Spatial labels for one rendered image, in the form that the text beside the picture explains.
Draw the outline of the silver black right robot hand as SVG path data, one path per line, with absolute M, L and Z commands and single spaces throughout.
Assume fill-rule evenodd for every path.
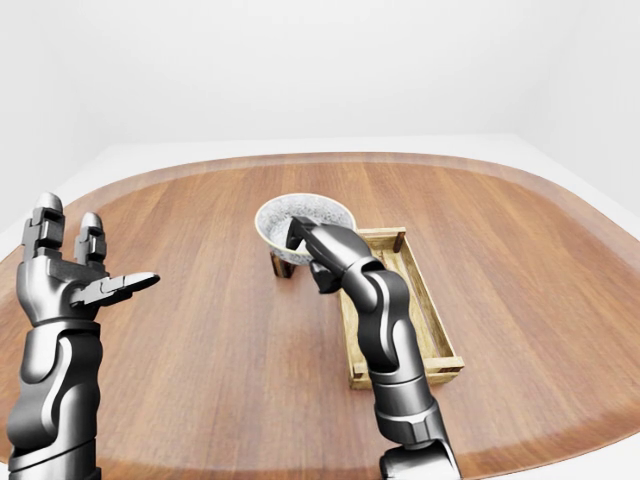
M 373 309 L 377 294 L 362 268 L 381 263 L 372 256 L 366 242 L 353 230 L 331 224 L 317 224 L 305 216 L 294 216 L 286 237 L 286 247 L 294 249 L 305 241 L 312 255 L 310 270 L 321 294 L 343 288 L 356 303 Z

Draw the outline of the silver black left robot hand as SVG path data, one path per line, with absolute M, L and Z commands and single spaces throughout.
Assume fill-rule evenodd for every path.
M 16 290 L 31 324 L 59 319 L 93 320 L 102 306 L 129 299 L 160 280 L 153 272 L 112 277 L 106 270 L 106 236 L 98 214 L 84 214 L 73 262 L 62 258 L 65 216 L 58 196 L 44 192 L 24 226 L 23 261 Z

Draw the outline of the wooden slat tray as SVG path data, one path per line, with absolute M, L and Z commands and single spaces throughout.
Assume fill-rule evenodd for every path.
M 416 262 L 406 229 L 403 227 L 360 229 L 373 255 L 387 270 L 399 274 L 406 282 L 410 294 L 409 316 L 414 326 L 427 380 L 431 385 L 442 384 L 455 378 L 464 367 L 443 326 L 418 263 Z M 353 302 L 343 292 L 334 295 L 333 313 L 341 320 L 345 365 L 344 383 L 351 389 L 369 390 L 371 381 L 367 364 L 358 345 L 358 316 Z

